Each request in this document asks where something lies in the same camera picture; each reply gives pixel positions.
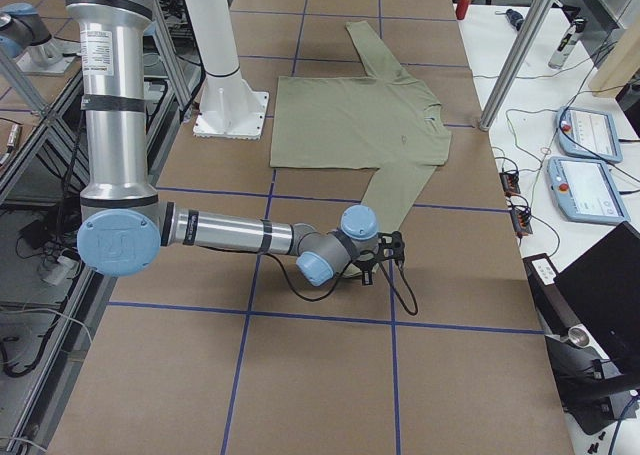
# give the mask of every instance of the warning label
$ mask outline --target warning label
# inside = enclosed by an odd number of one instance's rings
[[[80,32],[84,75],[113,76],[113,34],[103,30]]]

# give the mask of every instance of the blue and white device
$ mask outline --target blue and white device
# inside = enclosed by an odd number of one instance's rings
[[[560,210],[572,222],[617,225],[630,221],[602,160],[551,157],[547,173]]]
[[[618,133],[610,113],[561,107],[556,115],[556,124],[562,131],[560,146],[567,155],[597,159],[593,155],[597,153],[611,163],[622,161]]]

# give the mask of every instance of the white pillar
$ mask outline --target white pillar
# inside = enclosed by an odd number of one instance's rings
[[[269,94],[242,78],[227,0],[185,0],[207,71],[194,133],[201,137],[258,139]]]

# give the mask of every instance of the white cable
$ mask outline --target white cable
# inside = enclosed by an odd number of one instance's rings
[[[0,440],[11,440],[11,441],[14,441],[14,442],[26,443],[27,445],[31,445],[32,447],[37,448],[42,453],[47,453],[47,449],[46,448],[44,448],[41,445],[38,445],[35,442],[32,442],[31,440],[29,440],[27,438],[22,438],[22,437],[4,437],[4,436],[0,435]]]
[[[85,332],[87,332],[87,337],[89,337],[89,342],[93,345],[93,336],[91,335],[91,331],[89,330],[89,327],[87,327],[80,320],[77,320],[73,317],[70,317],[69,315],[58,312],[51,308],[28,308],[26,310],[4,310],[0,308],[0,311],[6,315],[13,315],[13,314],[20,314],[20,313],[42,313],[42,312],[53,313],[54,315],[58,315],[62,318],[69,320],[70,322],[74,322],[80,325],[85,330]]]

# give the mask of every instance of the sticker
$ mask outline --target sticker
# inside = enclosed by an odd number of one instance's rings
[[[106,30],[80,32],[82,73],[113,76],[113,34]]]
[[[553,285],[555,283],[554,278],[556,278],[556,272],[553,267],[549,265],[549,261],[546,258],[533,260],[531,265],[533,265],[533,268],[538,272],[538,276],[542,280],[542,283],[545,285]]]

